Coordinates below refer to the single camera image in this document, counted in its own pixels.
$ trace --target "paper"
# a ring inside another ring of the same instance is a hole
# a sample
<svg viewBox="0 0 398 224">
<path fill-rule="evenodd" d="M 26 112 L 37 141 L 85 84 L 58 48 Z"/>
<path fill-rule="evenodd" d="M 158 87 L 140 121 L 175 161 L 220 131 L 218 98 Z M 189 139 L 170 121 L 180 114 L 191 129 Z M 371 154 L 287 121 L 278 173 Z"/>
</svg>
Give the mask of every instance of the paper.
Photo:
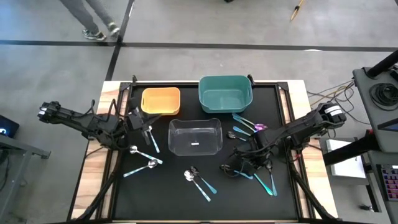
<svg viewBox="0 0 398 224">
<path fill-rule="evenodd" d="M 350 144 L 350 142 L 331 140 L 331 139 L 326 140 L 326 145 L 328 147 L 328 150 L 330 151 L 339 149 L 348 144 Z M 343 176 L 343 177 L 366 178 L 365 171 L 363 170 L 361 156 L 357 156 L 351 159 L 347 159 L 343 162 L 339 162 L 335 165 L 332 165 L 330 168 L 332 175 Z"/>
</svg>

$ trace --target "plastic bin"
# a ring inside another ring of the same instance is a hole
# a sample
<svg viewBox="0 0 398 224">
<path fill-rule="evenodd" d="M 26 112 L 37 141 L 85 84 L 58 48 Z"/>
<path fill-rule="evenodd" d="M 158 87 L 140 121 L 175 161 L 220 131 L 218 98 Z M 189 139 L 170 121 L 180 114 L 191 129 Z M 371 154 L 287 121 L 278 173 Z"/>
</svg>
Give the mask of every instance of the plastic bin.
<svg viewBox="0 0 398 224">
<path fill-rule="evenodd" d="M 253 100 L 251 82 L 242 75 L 203 77 L 199 100 L 206 113 L 240 113 Z"/>
<path fill-rule="evenodd" d="M 180 121 L 169 124 L 169 150 L 178 156 L 214 155 L 223 147 L 219 119 Z"/>
<path fill-rule="evenodd" d="M 142 92 L 141 109 L 148 114 L 176 115 L 180 111 L 180 90 L 146 88 Z"/>
</svg>

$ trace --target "black tabletop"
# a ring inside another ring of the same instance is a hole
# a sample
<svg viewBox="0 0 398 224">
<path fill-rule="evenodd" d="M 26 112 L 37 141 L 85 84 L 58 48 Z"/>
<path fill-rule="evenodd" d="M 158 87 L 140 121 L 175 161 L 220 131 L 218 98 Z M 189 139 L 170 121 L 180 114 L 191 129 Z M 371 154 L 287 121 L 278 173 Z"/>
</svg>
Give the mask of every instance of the black tabletop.
<svg viewBox="0 0 398 224">
<path fill-rule="evenodd" d="M 135 96 L 141 96 L 145 87 L 138 88 Z M 273 159 L 272 170 L 278 196 L 271 197 L 256 180 L 245 177 L 231 178 L 219 169 L 232 153 L 239 140 L 227 139 L 225 134 L 233 126 L 246 129 L 234 121 L 231 114 L 206 114 L 198 100 L 198 89 L 181 87 L 181 107 L 176 116 L 163 116 L 152 127 L 152 133 L 160 147 L 156 153 L 153 145 L 146 146 L 141 133 L 135 133 L 136 146 L 142 152 L 162 159 L 163 164 L 144 169 L 118 180 L 114 209 L 115 220 L 295 220 L 297 214 L 288 167 Z M 281 105 L 277 100 L 277 86 L 264 85 L 253 89 L 253 102 L 240 115 L 270 128 L 282 126 Z M 176 156 L 168 149 L 168 128 L 173 119 L 198 120 L 218 118 L 223 132 L 223 148 L 214 156 Z M 138 154 L 124 153 L 122 173 L 145 166 L 148 159 Z M 201 188 L 211 198 L 202 196 L 193 182 L 184 178 L 184 171 L 196 166 L 201 176 L 217 191 L 212 194 L 199 179 Z M 271 188 L 266 170 L 259 177 Z"/>
</svg>

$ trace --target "keyboard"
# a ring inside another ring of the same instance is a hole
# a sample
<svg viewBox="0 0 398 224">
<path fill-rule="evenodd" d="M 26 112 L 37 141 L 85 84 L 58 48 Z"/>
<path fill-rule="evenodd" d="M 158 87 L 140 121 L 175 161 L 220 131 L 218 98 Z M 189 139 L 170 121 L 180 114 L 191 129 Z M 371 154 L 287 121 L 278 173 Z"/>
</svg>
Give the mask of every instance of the keyboard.
<svg viewBox="0 0 398 224">
<path fill-rule="evenodd" d="M 398 165 L 377 165 L 382 176 L 384 196 L 388 201 L 398 201 Z"/>
</svg>

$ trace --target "wooden frame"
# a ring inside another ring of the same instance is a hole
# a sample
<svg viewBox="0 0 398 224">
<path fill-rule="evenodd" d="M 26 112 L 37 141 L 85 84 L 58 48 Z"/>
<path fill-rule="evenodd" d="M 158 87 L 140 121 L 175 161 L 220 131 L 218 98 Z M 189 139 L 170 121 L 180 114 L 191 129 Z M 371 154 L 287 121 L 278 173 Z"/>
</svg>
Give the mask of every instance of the wooden frame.
<svg viewBox="0 0 398 224">
<path fill-rule="evenodd" d="M 140 82 L 140 83 L 171 83 L 171 82 L 193 82 L 193 81 L 150 81 L 150 82 Z M 293 117 L 299 118 L 306 115 L 309 111 L 311 111 L 310 103 L 308 101 L 307 92 L 305 89 L 303 80 L 261 80 L 256 81 L 256 83 L 261 82 L 287 82 L 289 86 L 289 96 L 291 102 L 291 108 L 293 109 Z M 97 113 L 107 113 L 109 105 L 112 99 L 117 99 L 119 95 L 119 81 L 108 81 L 104 82 L 103 89 L 101 91 L 101 97 L 98 103 Z M 290 122 L 291 114 L 289 114 L 289 106 L 286 98 L 286 94 L 284 90 L 280 90 L 280 96 L 283 106 L 283 111 L 285 115 L 286 123 Z M 124 94 L 124 98 L 122 99 L 122 107 L 120 111 L 125 110 L 127 101 L 127 94 Z M 319 146 L 318 141 L 311 140 L 312 145 Z M 99 148 L 100 145 L 96 141 L 90 141 L 87 149 L 87 154 Z M 114 166 L 116 161 L 116 155 L 118 152 L 113 152 L 111 167 Z M 95 154 L 90 155 L 90 157 L 85 159 L 85 162 L 82 167 L 81 176 L 78 180 L 78 186 L 76 188 L 75 198 L 72 201 L 71 214 L 69 218 L 77 218 L 79 217 L 90 205 L 90 203 L 95 198 L 96 194 L 99 192 L 101 188 L 101 182 L 103 179 L 104 172 L 104 164 L 106 160 L 107 150 L 103 149 L 101 151 L 96 152 Z M 305 164 L 305 170 L 307 172 L 308 183 L 311 188 L 311 191 L 320 201 L 320 203 L 326 208 L 326 210 L 337 217 L 337 211 L 333 199 L 333 195 L 331 192 L 328 175 L 326 173 L 326 167 L 323 163 L 322 152 L 318 149 L 308 147 L 303 151 L 303 160 Z M 299 171 L 299 163 L 296 162 L 296 169 Z M 307 199 L 305 198 L 304 192 L 298 186 L 298 193 L 300 195 L 300 203 L 302 208 L 303 217 L 308 218 L 309 212 L 307 207 Z M 111 188 L 108 190 L 102 211 L 102 217 L 106 218 L 108 216 L 109 204 L 110 204 L 110 194 Z M 295 220 L 284 220 L 284 222 L 293 222 Z M 129 220 L 128 222 L 150 222 L 150 221 L 133 221 Z"/>
</svg>

